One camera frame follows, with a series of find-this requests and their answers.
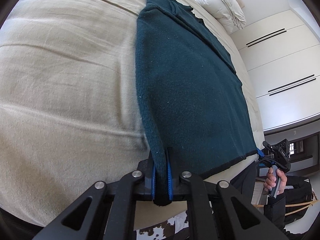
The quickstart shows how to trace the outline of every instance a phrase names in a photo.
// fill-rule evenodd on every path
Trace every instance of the metal screw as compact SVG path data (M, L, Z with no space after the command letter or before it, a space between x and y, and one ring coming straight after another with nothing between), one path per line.
M222 180L219 182L219 186L222 188L227 188L227 187L229 187L229 182Z
M94 187L96 189L101 189L104 187L104 183L102 181L98 181L98 182L96 182L96 184L94 184Z
M184 171L183 173L181 173L181 175L184 178L190 178L192 174L190 171Z
M141 171L134 171L132 173L132 176L134 176L135 178L138 178L138 177L142 176L142 172Z

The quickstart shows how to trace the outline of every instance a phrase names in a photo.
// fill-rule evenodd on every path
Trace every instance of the white duvet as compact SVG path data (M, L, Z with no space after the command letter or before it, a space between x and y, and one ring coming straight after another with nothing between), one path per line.
M236 0L195 0L220 22L228 34L234 26L242 29L246 20Z
M194 0L193 13L230 53L257 147L260 112L241 56ZM135 87L136 20L146 0L20 0L0 30L0 206L45 226L98 180L119 180L147 159ZM255 156L210 177L231 180ZM138 202L135 228L186 202Z

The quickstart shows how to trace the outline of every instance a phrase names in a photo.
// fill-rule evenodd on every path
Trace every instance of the teal sweater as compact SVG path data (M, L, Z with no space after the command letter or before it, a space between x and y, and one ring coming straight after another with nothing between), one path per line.
M147 0L137 20L136 88L156 167L155 203L169 203L165 150L204 179L255 154L230 54L176 0Z

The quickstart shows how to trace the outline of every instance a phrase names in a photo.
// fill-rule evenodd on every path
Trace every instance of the floor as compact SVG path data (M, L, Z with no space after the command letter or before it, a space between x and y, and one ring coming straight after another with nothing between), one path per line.
M318 199L320 199L320 172L310 176L309 178L316 196L318 197ZM307 230L309 230L313 221L316 219L319 211L320 202L309 207L303 218L287 225L285 229L294 234L306 232Z

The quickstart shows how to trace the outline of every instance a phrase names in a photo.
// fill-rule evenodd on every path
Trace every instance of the white pillow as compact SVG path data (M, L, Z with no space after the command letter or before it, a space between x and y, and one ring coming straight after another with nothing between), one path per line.
M221 1L227 7L229 13L231 14L233 24L237 26L239 29L243 29L246 25L246 20L238 2L236 0L221 0Z
M232 33L234 23L232 16L221 0L195 0L210 13L225 28L228 34Z

